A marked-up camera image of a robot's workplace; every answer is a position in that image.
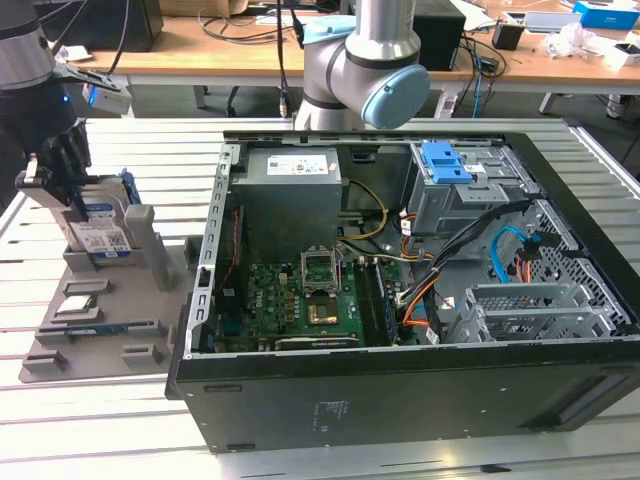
gray floor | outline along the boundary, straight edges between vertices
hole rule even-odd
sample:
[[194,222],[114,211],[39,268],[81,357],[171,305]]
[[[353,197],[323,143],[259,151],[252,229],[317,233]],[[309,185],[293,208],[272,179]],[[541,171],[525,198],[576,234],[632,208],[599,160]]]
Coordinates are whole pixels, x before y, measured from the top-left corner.
[[[231,88],[212,87],[206,96],[207,108],[195,106],[193,89],[188,86],[139,86],[134,90],[135,110],[138,117],[223,117],[227,96]],[[292,92],[294,105],[300,101],[301,92]],[[543,118],[538,113],[541,94],[496,93],[482,111],[481,117],[490,118]],[[74,105],[81,116],[110,116],[92,110],[84,104],[79,92],[72,92]],[[422,109],[420,116],[433,116],[437,102],[434,92]],[[278,92],[275,88],[243,87],[234,101],[238,117],[275,117],[278,115]],[[470,108],[460,108],[456,117],[471,116]],[[633,137],[640,130],[640,101],[627,108],[624,118],[613,120],[605,116],[605,107],[594,95],[575,95],[558,98],[551,116],[564,117],[583,125],[615,158],[620,159]],[[14,195],[13,178],[19,166],[8,158],[10,147],[0,138],[0,209],[8,205]],[[631,153],[627,168],[636,174],[640,170],[640,142]]]

blue cable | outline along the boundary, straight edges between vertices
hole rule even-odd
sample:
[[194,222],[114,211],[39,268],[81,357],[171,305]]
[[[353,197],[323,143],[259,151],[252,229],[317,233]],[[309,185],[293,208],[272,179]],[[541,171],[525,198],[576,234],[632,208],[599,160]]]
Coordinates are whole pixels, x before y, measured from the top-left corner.
[[500,264],[500,258],[498,258],[498,241],[500,240],[500,237],[502,237],[502,235],[504,235],[506,232],[515,233],[522,243],[527,241],[527,236],[524,234],[522,230],[516,227],[511,227],[511,226],[503,227],[496,234],[496,236],[493,237],[493,240],[491,241],[491,250],[490,250],[491,263],[493,263],[493,268],[496,271],[496,274],[498,275],[498,278],[502,283],[509,283],[509,277],[507,277],[507,274],[505,273],[504,268],[502,268],[502,265]]
[[480,87],[482,86],[482,71],[480,70],[480,59],[476,57],[476,66],[478,67],[478,83],[476,85],[476,101],[473,105],[473,114],[472,118],[476,118],[478,114],[478,105],[480,103]]

metal workbench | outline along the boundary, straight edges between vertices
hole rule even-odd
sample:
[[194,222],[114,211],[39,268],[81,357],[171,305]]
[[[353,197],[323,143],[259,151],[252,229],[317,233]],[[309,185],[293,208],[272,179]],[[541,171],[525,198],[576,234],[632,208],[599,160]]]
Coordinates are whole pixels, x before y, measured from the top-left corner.
[[[289,128],[276,120],[93,120],[93,173],[134,173],[167,244],[203,231],[224,129]],[[423,131],[529,134],[640,271],[640,188],[582,129],[559,120],[419,120]],[[18,195],[0,220],[0,478],[637,478],[640,391],[573,433],[293,451],[209,454],[163,375],[23,385],[22,356],[65,264],[47,210]]]

chip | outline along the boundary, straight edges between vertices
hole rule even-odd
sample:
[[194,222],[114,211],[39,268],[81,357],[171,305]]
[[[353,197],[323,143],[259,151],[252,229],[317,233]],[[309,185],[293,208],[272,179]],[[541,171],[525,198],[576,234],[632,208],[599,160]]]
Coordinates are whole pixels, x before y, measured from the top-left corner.
[[311,298],[308,306],[309,325],[336,325],[338,323],[338,302],[332,297]]

label sticker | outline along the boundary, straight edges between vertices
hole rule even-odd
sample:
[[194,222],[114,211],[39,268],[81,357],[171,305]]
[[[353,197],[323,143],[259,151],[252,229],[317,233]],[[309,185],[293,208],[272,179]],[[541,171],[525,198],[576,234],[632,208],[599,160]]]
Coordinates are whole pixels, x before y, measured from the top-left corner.
[[400,230],[402,230],[402,234],[410,237],[411,236],[411,221],[410,220],[400,220]]
[[440,343],[440,337],[431,330],[431,327],[427,327],[427,340],[431,343],[431,345],[437,345]]
[[465,165],[464,169],[467,171],[467,173],[487,173],[487,171],[480,163],[476,163],[474,165]]
[[96,332],[93,329],[86,329],[86,330],[71,330],[68,332],[69,335],[97,335],[98,332]]
[[349,413],[350,402],[317,402],[313,405],[311,431],[327,433],[342,428],[344,418]]
[[103,258],[124,257],[131,253],[124,231],[115,223],[113,205],[93,203],[86,207],[88,220],[70,225],[87,253]]
[[451,310],[455,308],[456,299],[453,297],[445,297],[442,299],[442,305],[440,305],[440,310]]
[[271,155],[267,175],[327,175],[326,155]]

